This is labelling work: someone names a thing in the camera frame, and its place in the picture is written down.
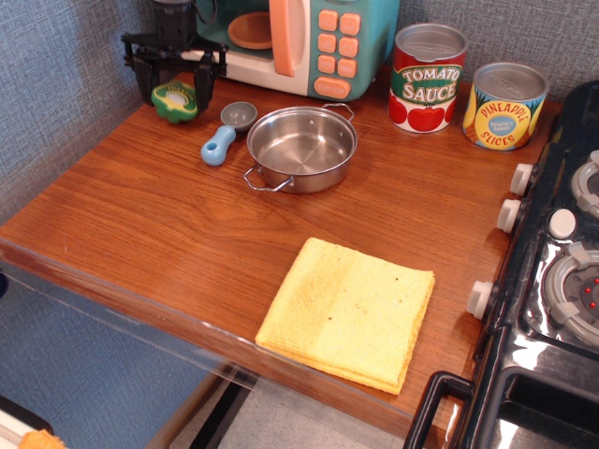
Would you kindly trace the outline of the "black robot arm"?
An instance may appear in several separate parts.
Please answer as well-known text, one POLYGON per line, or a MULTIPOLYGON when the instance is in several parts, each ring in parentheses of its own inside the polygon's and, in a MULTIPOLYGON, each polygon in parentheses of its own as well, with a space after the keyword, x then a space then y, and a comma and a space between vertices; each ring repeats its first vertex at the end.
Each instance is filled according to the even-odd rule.
POLYGON ((154 30, 145 34, 124 34, 124 64, 136 76, 143 101, 152 103, 160 73, 187 72, 194 76, 197 110, 212 100, 214 82, 226 74, 227 46, 212 42, 197 32, 198 22, 216 18, 217 5, 209 19, 203 18, 195 1, 153 1, 154 30))

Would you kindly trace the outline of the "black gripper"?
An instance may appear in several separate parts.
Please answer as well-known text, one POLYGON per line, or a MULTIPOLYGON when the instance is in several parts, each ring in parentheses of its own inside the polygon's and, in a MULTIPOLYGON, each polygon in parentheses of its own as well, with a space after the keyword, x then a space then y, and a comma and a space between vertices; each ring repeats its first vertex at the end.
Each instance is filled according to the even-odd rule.
POLYGON ((124 34, 124 64, 136 76, 144 103, 152 105, 152 92, 159 83, 159 72, 194 71, 197 111, 206 110, 212 100, 216 77, 226 75, 227 46, 195 35, 182 46, 160 43, 155 34, 124 34))

